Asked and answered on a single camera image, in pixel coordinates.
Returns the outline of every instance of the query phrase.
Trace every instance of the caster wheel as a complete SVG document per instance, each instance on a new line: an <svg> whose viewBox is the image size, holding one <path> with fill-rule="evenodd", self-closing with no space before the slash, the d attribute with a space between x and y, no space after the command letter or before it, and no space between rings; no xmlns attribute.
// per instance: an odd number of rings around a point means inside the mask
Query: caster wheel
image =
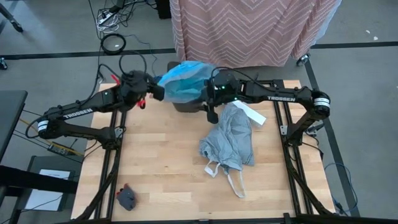
<svg viewBox="0 0 398 224"><path fill-rule="evenodd" d="M4 61L4 58L0 58L0 70L6 70L7 68L8 67L6 62Z"/></svg>
<svg viewBox="0 0 398 224"><path fill-rule="evenodd" d="M12 24L12 26L14 27L14 29L16 30L16 31L18 31L18 32L23 32L24 30L22 29L22 26L19 24L19 23L17 23L17 22L11 22L11 24Z"/></svg>
<svg viewBox="0 0 398 224"><path fill-rule="evenodd" d="M303 57L300 57L300 59L297 60L296 65L297 66L303 66L305 63L307 63L310 60L310 53L307 53L303 55Z"/></svg>

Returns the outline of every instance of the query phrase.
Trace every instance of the red cable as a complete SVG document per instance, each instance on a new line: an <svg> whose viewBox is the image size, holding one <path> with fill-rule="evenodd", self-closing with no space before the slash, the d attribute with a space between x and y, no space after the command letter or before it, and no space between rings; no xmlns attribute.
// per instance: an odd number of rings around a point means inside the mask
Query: red cable
<svg viewBox="0 0 398 224"><path fill-rule="evenodd" d="M116 84L120 85L120 80L116 77L116 75L111 75L111 77L113 78L113 80L116 82Z"/></svg>

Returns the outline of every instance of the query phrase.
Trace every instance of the pink striped fabric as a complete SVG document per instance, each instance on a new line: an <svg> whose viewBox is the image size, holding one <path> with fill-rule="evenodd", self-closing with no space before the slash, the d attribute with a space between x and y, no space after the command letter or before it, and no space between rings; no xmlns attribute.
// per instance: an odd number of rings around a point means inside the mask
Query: pink striped fabric
<svg viewBox="0 0 398 224"><path fill-rule="evenodd" d="M170 0L180 60L283 66L304 55L336 0Z"/></svg>

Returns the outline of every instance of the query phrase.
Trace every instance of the gray floor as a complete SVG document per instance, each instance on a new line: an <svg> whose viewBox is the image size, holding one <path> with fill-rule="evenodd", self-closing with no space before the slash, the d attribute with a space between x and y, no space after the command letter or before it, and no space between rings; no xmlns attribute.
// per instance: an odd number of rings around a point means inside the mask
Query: gray floor
<svg viewBox="0 0 398 224"><path fill-rule="evenodd" d="M11 2L0 0L10 7ZM93 7L103 7L104 1L93 1ZM328 31L318 43L347 43L397 41L398 2L395 0L344 0L335 14ZM0 35L0 55L44 54L97 51L99 40L87 1L41 0L18 1L13 12L25 32L17 33L7 24ZM134 12L129 27L120 29L122 34L136 34L141 41L149 42L153 49L172 48L170 20L159 20L156 11L142 6ZM126 49L147 49L135 39L128 38ZM398 219L398 180L395 178L398 125L396 114L398 98L398 47L367 49L312 50L311 63L321 90L332 99L331 123L335 130L344 163L352 173L353 185L358 194L358 208L363 217ZM175 54L156 55L156 74L166 72L166 64L176 60ZM129 69L140 69L142 62L136 56ZM153 56L146 55L148 63ZM96 57L9 60L9 70L0 71L0 90L27 90L27 110L43 113L46 108L83 99L93 85ZM115 71L119 71L118 57L101 57ZM260 78L284 78L300 80L310 85L303 67L296 67L294 60L286 66L244 68L249 74L260 73ZM32 120L34 116L23 114ZM90 125L91 116L73 122ZM24 130L19 124L17 129ZM320 147L325 152L324 165L332 162L327 136L321 131ZM71 144L72 138L57 140ZM84 150L85 141L75 144ZM49 156L49 152L24 140L13 137L1 164L26 169L30 157ZM343 191L331 168L326 172L331 191L345 208ZM7 198L0 208L0 223L9 218L14 205ZM63 212L27 212L20 223L65 222L70 210Z"/></svg>

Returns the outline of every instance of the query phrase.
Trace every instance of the blue plastic bag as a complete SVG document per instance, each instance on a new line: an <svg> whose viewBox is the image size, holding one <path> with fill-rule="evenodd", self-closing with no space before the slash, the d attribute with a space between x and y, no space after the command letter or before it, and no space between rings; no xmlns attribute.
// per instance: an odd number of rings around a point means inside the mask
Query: blue plastic bag
<svg viewBox="0 0 398 224"><path fill-rule="evenodd" d="M164 87L164 101L188 103L199 98L205 87L204 80L210 78L214 68L214 65L196 61L184 61L172 68L158 83Z"/></svg>

